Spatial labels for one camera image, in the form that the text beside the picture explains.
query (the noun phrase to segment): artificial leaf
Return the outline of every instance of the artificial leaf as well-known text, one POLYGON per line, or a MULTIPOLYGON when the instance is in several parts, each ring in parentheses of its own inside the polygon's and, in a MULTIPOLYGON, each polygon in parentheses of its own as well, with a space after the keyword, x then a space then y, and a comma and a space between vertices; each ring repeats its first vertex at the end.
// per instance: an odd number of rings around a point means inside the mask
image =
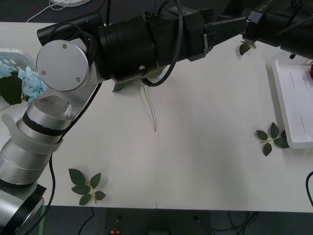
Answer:
POLYGON ((272 151, 272 145, 270 143, 264 144, 263 153, 265 156, 268 156, 272 151))
POLYGON ((19 75, 19 72, 13 71, 13 72, 11 72, 11 74, 12 74, 12 76, 17 77, 19 75))
POLYGON ((280 134, 280 136, 281 136, 282 138, 284 138, 284 139, 287 139, 286 131, 284 130, 284 131, 280 134))
POLYGON ((240 48, 239 48, 239 52, 241 55, 244 55, 247 51, 249 51, 251 49, 251 47, 249 46, 248 43, 246 42, 243 42, 241 45, 240 45, 240 48))
POLYGON ((101 173, 96 174, 95 176, 93 176, 90 180, 90 185, 93 188, 96 188, 100 182, 100 178, 101 178, 101 173))
POLYGON ((96 193, 95 193, 95 196, 96 196, 96 199, 98 200, 98 201, 100 201, 100 200, 102 200, 103 198, 105 198, 105 194, 103 193, 103 192, 101 192, 101 191, 97 191, 96 193))
POLYGON ((132 81, 123 82, 123 83, 117 83, 116 82, 112 92, 119 92, 122 89, 124 89, 125 87, 130 86, 131 84, 133 84, 132 81))
POLYGON ((81 199, 79 200, 79 204, 81 206, 84 206, 86 205, 91 199, 91 195, 88 193, 88 194, 85 194, 84 196, 81 197, 81 199))
POLYGON ((280 148, 289 148, 288 142, 284 138, 277 138, 274 143, 280 148))
POLYGON ((1 78, 0 94, 9 105, 21 104, 22 80, 14 76, 1 78))
POLYGON ((268 139, 268 135, 264 131, 256 131, 256 134, 263 141, 266 141, 268 139))
POLYGON ((113 91, 112 92, 119 92, 124 88, 123 83, 115 83, 113 91))
POLYGON ((86 193, 89 193, 90 187, 88 185, 76 185, 72 188, 72 191, 79 195, 85 195, 86 193))
POLYGON ((75 185, 84 185, 86 180, 82 172, 76 169, 69 169, 70 179, 75 185))
POLYGON ((279 134, 279 129, 276 126, 276 124, 273 122, 272 125, 270 126, 270 136, 273 139, 275 139, 275 138, 277 138, 278 134, 279 134))

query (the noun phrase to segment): white table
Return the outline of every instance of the white table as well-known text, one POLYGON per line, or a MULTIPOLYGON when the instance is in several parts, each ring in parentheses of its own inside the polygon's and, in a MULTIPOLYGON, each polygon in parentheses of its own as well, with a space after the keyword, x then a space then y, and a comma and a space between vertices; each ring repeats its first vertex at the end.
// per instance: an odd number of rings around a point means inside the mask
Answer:
MULTIPOLYGON (((36 57, 36 30, 48 24, 0 23, 2 32, 8 25, 0 47, 36 57)), ((149 89, 156 133, 142 91, 114 94, 105 82, 54 154, 53 205, 78 205, 67 172, 77 168, 103 173, 100 189, 108 196, 100 207, 313 212, 305 190, 313 151, 274 147, 265 157, 254 136, 273 121, 283 129, 266 67, 278 49, 258 43, 241 57, 239 45, 236 37, 205 59, 179 62, 166 83, 149 89)), ((48 201, 48 169, 39 183, 48 201)))

